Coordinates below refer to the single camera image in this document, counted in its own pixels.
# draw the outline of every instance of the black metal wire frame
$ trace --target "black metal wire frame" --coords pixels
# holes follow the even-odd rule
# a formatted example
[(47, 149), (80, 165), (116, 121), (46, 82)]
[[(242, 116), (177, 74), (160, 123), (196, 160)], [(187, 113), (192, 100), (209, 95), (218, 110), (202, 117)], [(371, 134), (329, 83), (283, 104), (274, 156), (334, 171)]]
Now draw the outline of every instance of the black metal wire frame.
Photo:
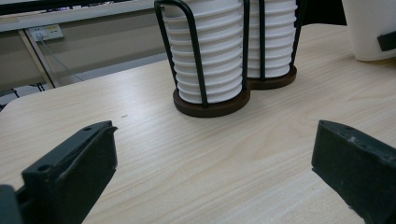
[(290, 68), (294, 66), (294, 61), (296, 59), (297, 47), (298, 47), (298, 42), (300, 40), (301, 28), (303, 27), (307, 2), (308, 0), (297, 0), (297, 6), (298, 6), (296, 11), (297, 21), (294, 23), (294, 26), (296, 27), (296, 34), (294, 36), (293, 53), (291, 54)]
[[(187, 18), (187, 23), (190, 29), (191, 35), (191, 43), (192, 43), (192, 50), (194, 53), (195, 58), (195, 66), (197, 70), (198, 82), (202, 97), (202, 105), (204, 108), (208, 108), (209, 104), (207, 102), (207, 94), (206, 94), (206, 86), (205, 86), (205, 76), (204, 76), (204, 69), (202, 66), (202, 58), (201, 58), (201, 51), (199, 48), (198, 42), (198, 34), (195, 26), (195, 18), (192, 14), (190, 7), (184, 3), (182, 0), (155, 0), (154, 2), (154, 9), (157, 15), (158, 24), (160, 25), (161, 35), (163, 36), (163, 43), (165, 45), (166, 54), (168, 57), (168, 61), (172, 70), (172, 75), (175, 81), (176, 88), (177, 87), (177, 79), (176, 79), (176, 71), (175, 71), (175, 64), (172, 61), (173, 54), (171, 51), (171, 46), (169, 44), (169, 38), (166, 32), (165, 24), (163, 21), (163, 13), (162, 13), (162, 6), (174, 6), (179, 7), (183, 10), (184, 14)], [(243, 31), (243, 52), (242, 52), (242, 88), (246, 90), (248, 88), (248, 30), (249, 30), (249, 12), (250, 12), (250, 2), (249, 0), (244, 0), (244, 31)]]
[[(293, 52), (291, 54), (290, 69), (294, 66), (297, 53), (298, 42), (300, 39), (301, 27), (303, 26), (304, 14), (307, 0), (296, 0), (298, 6), (296, 10), (297, 20), (294, 23), (296, 33), (294, 35)], [(264, 0), (259, 0), (260, 6), (260, 80), (265, 81), (265, 4)]]

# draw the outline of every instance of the black object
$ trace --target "black object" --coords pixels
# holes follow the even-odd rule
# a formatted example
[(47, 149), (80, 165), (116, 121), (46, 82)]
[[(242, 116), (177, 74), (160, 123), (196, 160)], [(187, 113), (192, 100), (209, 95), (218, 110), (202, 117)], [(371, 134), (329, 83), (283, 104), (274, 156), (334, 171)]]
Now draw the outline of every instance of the black object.
[(111, 121), (87, 126), (25, 169), (17, 192), (0, 186), (0, 222), (81, 223), (116, 172), (116, 130)]
[(22, 13), (22, 12), (30, 12), (30, 11), (38, 11), (38, 10), (46, 10), (57, 7), (73, 7), (80, 5), (89, 5), (96, 3), (103, 3), (106, 0), (14, 0), (14, 1), (0, 1), (0, 16)]
[(382, 51), (396, 49), (396, 31), (379, 36), (378, 43)]
[(317, 173), (366, 223), (396, 223), (396, 149), (343, 124), (321, 120)]
[(304, 25), (324, 23), (347, 25), (342, 0), (307, 0)]

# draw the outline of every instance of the white object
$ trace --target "white object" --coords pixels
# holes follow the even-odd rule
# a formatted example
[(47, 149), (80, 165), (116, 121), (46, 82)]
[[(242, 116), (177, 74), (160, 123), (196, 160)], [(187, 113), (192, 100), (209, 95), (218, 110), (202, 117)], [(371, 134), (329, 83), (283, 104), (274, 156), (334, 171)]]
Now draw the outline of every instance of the white object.
[(352, 50), (359, 61), (396, 57), (382, 51), (377, 38), (396, 31), (396, 0), (343, 0)]
[(34, 41), (49, 40), (64, 37), (59, 24), (29, 28)]

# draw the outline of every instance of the white container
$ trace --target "white container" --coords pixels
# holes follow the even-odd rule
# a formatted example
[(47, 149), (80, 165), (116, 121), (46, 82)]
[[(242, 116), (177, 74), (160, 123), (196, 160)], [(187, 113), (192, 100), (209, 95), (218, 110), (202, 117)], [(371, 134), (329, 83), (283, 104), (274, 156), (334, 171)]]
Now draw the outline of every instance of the white container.
[[(214, 51), (215, 49), (224, 49), (226, 46), (231, 45), (232, 43), (235, 43), (236, 41), (239, 41), (243, 38), (242, 30), (243, 27), (240, 27), (239, 29), (236, 29), (235, 31), (228, 34), (218, 35), (216, 37), (208, 39), (201, 39), (199, 40), (200, 51), (210, 52)], [(193, 52), (191, 41), (176, 41), (169, 37), (169, 43), (171, 44), (171, 47), (176, 51)]]
[(396, 49), (382, 51), (377, 38), (396, 31), (395, 0), (343, 0), (352, 51), (357, 60), (396, 57)]
[[(184, 2), (189, 6), (194, 16), (202, 13), (211, 13), (217, 11), (218, 8), (239, 3), (238, 0), (184, 0)], [(164, 11), (165, 17), (168, 18), (185, 16), (179, 7), (165, 6)]]
[[(204, 69), (204, 74), (223, 71), (224, 69), (227, 69), (227, 67), (230, 66), (231, 63), (242, 63), (242, 51), (242, 49), (238, 49), (238, 51), (234, 54), (229, 54), (227, 55), (227, 57), (224, 57), (220, 60), (217, 60), (215, 62), (203, 63), (202, 66)], [(175, 67), (179, 71), (186, 73), (196, 73), (195, 63), (183, 63), (176, 60), (173, 60), (173, 62), (175, 64)]]
[[(290, 66), (288, 64), (280, 66), (280, 67), (272, 67), (265, 68), (265, 77), (282, 77), (285, 76), (290, 70)], [(247, 69), (248, 77), (251, 78), (260, 78), (260, 68), (259, 67), (249, 67)]]
[[(221, 82), (215, 83), (215, 84), (206, 84), (206, 94), (218, 94), (222, 93), (225, 91), (229, 91), (233, 88), (236, 88), (242, 83), (242, 77), (241, 76), (236, 76), (234, 79), (229, 80), (229, 81), (224, 81), (223, 79)], [(183, 82), (178, 82), (177, 87), (180, 91), (186, 92), (188, 94), (192, 95), (201, 95), (199, 85), (184, 85)]]
[[(240, 30), (242, 27), (242, 15), (237, 15), (234, 19), (224, 21), (218, 26), (203, 27), (197, 29), (198, 39), (207, 40), (217, 38), (224, 34), (234, 33), (235, 30)], [(176, 41), (191, 41), (190, 30), (172, 30), (167, 29), (170, 38)]]
[[(219, 51), (213, 53), (201, 53), (201, 61), (203, 64), (209, 64), (211, 62), (217, 62), (226, 58), (228, 55), (234, 55), (236, 52), (239, 52), (242, 48), (242, 39), (234, 44), (220, 49)], [(195, 56), (192, 52), (179, 52), (176, 50), (172, 50), (173, 59), (182, 63), (195, 63)]]
[(277, 13), (265, 13), (265, 24), (278, 24), (283, 21), (293, 21), (295, 19), (295, 10), (297, 6), (287, 8)]
[[(224, 101), (227, 101), (227, 100), (231, 100), (236, 95), (238, 95), (239, 92), (241, 92), (241, 90), (242, 90), (242, 84), (240, 84), (236, 88), (231, 89), (231, 90), (226, 91), (226, 92), (222, 92), (222, 93), (219, 93), (219, 94), (208, 94), (207, 95), (207, 101), (210, 104), (214, 104), (214, 103), (220, 103), (220, 102), (224, 102)], [(186, 102), (190, 102), (192, 104), (201, 104), (202, 103), (201, 95), (188, 94), (188, 93), (183, 92), (183, 91), (180, 91), (179, 95), (180, 95), (181, 99), (183, 99)]]
[[(220, 7), (213, 11), (208, 11), (199, 15), (194, 14), (195, 26), (199, 29), (218, 23), (223, 23), (228, 20), (232, 20), (238, 15), (242, 15), (241, 6), (242, 4), (236, 4), (233, 6), (225, 5), (226, 7)], [(163, 21), (170, 29), (188, 29), (189, 25), (186, 17), (168, 18), (164, 17)]]
[(281, 12), (285, 9), (295, 7), (295, 0), (265, 0), (265, 13)]

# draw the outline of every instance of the table surface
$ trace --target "table surface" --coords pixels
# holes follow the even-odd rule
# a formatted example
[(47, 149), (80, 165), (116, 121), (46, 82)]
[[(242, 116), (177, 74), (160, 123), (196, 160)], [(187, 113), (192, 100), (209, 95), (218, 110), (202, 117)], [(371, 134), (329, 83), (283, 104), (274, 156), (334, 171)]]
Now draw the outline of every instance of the table surface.
[(396, 146), (396, 59), (355, 60), (347, 28), (308, 25), (297, 79), (241, 110), (197, 119), (173, 105), (167, 61), (11, 102), (0, 183), (79, 129), (112, 120), (119, 167), (84, 223), (363, 223), (311, 171), (320, 119)]

